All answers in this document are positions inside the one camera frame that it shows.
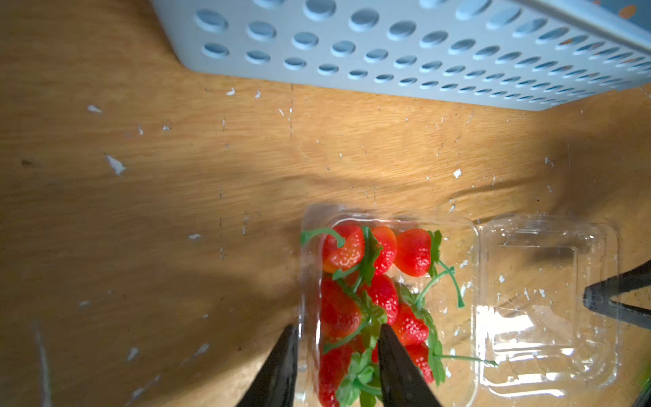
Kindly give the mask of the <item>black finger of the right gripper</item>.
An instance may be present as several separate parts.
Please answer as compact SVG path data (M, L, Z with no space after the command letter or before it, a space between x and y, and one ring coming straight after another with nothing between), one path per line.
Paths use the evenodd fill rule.
M651 329L649 309L612 301L595 303L587 299L584 300L584 306L592 312L619 322L632 324L646 330Z
M623 274L587 286L583 292L583 304L601 304L614 296L649 286L650 261L647 261Z

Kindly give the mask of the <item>red strawberry green leaves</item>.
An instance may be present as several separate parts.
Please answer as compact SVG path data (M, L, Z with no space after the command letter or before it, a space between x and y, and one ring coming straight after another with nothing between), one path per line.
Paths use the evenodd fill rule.
M439 386L446 380L442 342L431 314L417 304L418 297L408 286L398 284L398 316L392 329L426 382Z

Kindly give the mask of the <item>light blue plastic basket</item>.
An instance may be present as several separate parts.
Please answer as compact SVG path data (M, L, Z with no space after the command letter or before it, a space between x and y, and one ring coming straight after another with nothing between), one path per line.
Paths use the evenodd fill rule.
M650 81L650 19L588 1L156 1L191 71L547 110Z

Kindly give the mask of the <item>orange red strawberry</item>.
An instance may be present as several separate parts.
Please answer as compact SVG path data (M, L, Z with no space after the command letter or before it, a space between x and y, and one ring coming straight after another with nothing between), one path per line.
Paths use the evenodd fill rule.
M364 232L356 224L344 223L301 233L301 244L321 239L322 267L325 273L346 272L364 259Z

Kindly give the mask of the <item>clear plastic clamshell container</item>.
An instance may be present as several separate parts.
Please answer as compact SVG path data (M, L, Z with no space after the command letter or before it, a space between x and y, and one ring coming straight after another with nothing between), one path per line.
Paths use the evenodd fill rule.
M484 225L454 217L394 210L314 205L302 232L344 223L379 226L396 237L412 228L442 232L441 259L454 266L466 306L459 308L449 276L425 296L442 342L446 380L430 390L444 406L591 406L618 371L616 320L583 304L584 289L619 274L618 237L604 224L559 217L508 215ZM295 403L322 406L320 285L332 279L357 294L375 270L334 274L322 267L321 239L302 245ZM420 293L429 276L383 275Z

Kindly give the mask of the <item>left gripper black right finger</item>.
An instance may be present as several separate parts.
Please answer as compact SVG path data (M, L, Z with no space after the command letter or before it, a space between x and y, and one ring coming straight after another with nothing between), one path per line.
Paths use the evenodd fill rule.
M390 325L381 326L378 359L383 405L442 407Z

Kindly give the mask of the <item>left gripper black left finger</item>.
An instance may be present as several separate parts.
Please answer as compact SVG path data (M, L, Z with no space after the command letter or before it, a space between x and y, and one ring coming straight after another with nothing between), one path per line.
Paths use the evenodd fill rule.
M298 327L287 325L237 407L292 407L298 373Z

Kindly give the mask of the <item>red strawberry with stem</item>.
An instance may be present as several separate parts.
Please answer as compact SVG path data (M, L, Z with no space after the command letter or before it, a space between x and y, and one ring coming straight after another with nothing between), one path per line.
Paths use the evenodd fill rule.
M375 275L385 274L393 265L398 254L398 241L393 229L379 226L364 229L364 271L374 267Z

